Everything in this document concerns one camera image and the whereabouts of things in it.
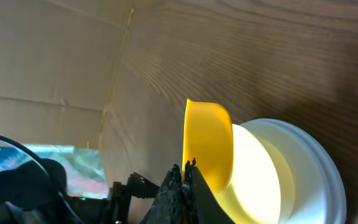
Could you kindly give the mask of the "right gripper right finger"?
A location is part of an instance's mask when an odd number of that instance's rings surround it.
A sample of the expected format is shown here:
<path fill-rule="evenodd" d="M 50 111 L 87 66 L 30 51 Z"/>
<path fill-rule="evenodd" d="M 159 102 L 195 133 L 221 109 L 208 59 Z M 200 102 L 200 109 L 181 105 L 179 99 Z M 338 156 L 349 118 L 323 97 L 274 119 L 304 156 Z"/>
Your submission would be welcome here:
<path fill-rule="evenodd" d="M 218 204 L 201 171 L 197 168 L 195 159 L 185 163 L 183 177 L 185 223 L 234 224 Z"/>

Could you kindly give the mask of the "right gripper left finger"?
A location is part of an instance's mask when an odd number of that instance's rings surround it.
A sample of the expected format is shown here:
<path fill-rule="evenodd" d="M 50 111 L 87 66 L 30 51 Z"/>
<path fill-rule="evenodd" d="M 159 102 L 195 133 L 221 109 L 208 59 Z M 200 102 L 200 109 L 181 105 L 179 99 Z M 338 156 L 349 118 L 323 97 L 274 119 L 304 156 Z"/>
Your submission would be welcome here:
<path fill-rule="evenodd" d="M 154 201 L 140 224 L 184 224 L 186 187 L 179 165 L 167 172 Z"/>

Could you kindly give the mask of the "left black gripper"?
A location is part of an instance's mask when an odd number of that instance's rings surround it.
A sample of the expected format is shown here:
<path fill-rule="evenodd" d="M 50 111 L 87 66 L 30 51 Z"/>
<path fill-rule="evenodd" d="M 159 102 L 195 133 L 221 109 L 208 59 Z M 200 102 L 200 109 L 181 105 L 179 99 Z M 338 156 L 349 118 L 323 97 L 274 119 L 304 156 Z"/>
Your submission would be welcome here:
<path fill-rule="evenodd" d="M 132 197 L 155 198 L 159 188 L 158 185 L 136 172 L 129 176 L 127 184 L 114 182 L 109 191 L 106 223 L 128 223 Z"/>

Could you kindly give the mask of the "yellow-green bowl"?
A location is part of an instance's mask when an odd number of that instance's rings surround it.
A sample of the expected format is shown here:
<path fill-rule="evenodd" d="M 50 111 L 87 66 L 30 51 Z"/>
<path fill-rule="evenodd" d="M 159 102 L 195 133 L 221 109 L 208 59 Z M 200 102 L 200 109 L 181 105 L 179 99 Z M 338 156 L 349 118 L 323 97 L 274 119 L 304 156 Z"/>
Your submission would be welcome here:
<path fill-rule="evenodd" d="M 215 195 L 234 223 L 285 223 L 295 205 L 295 181 L 278 148 L 234 124 L 234 166 L 228 187 Z"/>

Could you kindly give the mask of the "yellow measuring scoop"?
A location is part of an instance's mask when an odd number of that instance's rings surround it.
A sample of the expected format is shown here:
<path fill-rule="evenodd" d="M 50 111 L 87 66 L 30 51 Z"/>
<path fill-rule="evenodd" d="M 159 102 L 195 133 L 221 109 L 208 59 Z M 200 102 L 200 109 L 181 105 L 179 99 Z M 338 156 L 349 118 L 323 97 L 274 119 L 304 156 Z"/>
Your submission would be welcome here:
<path fill-rule="evenodd" d="M 231 117 L 217 103 L 186 101 L 182 166 L 193 160 L 214 194 L 227 188 L 234 163 L 234 138 Z"/>

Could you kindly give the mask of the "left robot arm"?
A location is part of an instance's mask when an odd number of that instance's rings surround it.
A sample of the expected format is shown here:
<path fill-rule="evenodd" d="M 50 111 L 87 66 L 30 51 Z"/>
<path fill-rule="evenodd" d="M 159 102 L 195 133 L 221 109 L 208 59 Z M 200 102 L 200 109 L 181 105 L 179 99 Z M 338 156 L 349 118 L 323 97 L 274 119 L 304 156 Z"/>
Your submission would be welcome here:
<path fill-rule="evenodd" d="M 0 223 L 127 223 L 132 197 L 155 198 L 159 186 L 138 173 L 113 183 L 102 199 L 64 200 L 34 161 L 0 172 Z"/>

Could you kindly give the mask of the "white digital kitchen scale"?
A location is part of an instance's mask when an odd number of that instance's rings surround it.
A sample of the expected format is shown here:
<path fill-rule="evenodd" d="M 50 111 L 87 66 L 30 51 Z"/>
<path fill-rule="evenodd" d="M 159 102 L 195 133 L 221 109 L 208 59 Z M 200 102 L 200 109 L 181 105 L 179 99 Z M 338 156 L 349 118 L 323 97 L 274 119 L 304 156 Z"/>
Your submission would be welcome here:
<path fill-rule="evenodd" d="M 301 128 L 277 119 L 242 123 L 266 148 L 280 156 L 293 178 L 295 201 L 282 223 L 344 224 L 347 203 L 339 171 L 320 143 Z"/>

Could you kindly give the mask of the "cardboard panel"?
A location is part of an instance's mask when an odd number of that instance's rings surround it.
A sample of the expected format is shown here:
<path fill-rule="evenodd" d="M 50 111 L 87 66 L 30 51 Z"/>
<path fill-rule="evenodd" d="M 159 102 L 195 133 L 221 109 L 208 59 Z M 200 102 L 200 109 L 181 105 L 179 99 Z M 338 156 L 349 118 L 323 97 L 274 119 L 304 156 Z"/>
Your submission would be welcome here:
<path fill-rule="evenodd" d="M 0 0 L 0 135 L 61 162 L 103 198 L 97 151 L 131 1 Z"/>

